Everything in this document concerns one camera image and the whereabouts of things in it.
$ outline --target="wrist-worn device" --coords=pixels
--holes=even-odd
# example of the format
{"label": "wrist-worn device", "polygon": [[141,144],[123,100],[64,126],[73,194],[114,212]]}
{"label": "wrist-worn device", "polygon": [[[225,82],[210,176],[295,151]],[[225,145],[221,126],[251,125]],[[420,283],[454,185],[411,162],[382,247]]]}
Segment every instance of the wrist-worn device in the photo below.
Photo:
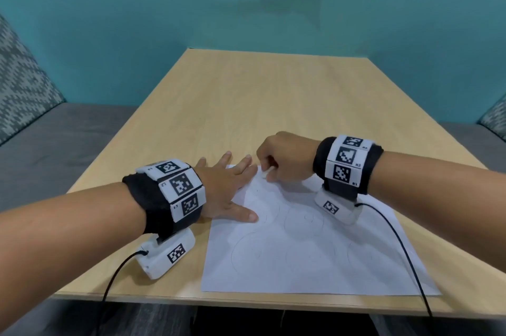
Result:
{"label": "wrist-worn device", "polygon": [[313,172],[323,179],[315,202],[345,224],[357,221],[358,195],[367,194],[372,170],[382,154],[383,148],[371,140],[346,135],[323,140],[313,161]]}
{"label": "wrist-worn device", "polygon": [[188,227],[200,217],[206,189],[193,168],[178,159],[137,168],[122,181],[146,211],[144,233],[156,234],[139,247],[148,253],[137,260],[151,279],[157,279],[195,245]]}

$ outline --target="forearm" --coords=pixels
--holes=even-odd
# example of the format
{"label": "forearm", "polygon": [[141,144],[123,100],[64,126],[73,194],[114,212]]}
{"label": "forearm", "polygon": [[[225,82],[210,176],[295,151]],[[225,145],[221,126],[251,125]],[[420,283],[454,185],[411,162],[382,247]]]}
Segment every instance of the forearm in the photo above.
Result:
{"label": "forearm", "polygon": [[142,235],[145,213],[122,183],[0,214],[0,330]]}
{"label": "forearm", "polygon": [[384,152],[368,192],[435,234],[506,271],[506,175]]}

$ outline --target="fingernail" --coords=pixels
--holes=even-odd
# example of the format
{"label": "fingernail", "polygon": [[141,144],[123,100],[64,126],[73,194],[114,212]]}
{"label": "fingernail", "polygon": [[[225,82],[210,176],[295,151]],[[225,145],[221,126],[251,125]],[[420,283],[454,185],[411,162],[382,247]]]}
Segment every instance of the fingernail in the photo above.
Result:
{"label": "fingernail", "polygon": [[258,220],[258,216],[256,215],[256,213],[250,213],[250,215],[248,216],[248,221],[250,223],[255,223],[256,221]]}

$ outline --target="white sheet of paper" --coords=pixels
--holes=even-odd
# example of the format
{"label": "white sheet of paper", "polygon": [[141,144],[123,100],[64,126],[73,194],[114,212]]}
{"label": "white sheet of paper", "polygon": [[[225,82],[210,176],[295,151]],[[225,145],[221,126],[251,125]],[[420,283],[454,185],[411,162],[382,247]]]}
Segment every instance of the white sheet of paper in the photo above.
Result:
{"label": "white sheet of paper", "polygon": [[[214,219],[202,291],[342,295],[420,295],[394,233],[364,207],[356,224],[344,225],[314,203],[322,180],[271,184],[259,171],[233,201],[254,210],[254,224]],[[392,223],[426,295],[439,295],[394,212],[370,197]]]}

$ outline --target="person's right arm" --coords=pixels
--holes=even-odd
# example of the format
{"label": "person's right arm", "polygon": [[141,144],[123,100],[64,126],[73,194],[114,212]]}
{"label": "person's right arm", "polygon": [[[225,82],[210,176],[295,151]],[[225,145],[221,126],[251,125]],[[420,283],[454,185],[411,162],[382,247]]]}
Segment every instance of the person's right arm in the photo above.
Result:
{"label": "person's right arm", "polygon": [[[313,174],[320,141],[279,132],[258,148],[268,181]],[[438,236],[506,272],[506,175],[443,160],[384,152],[368,193]]]}

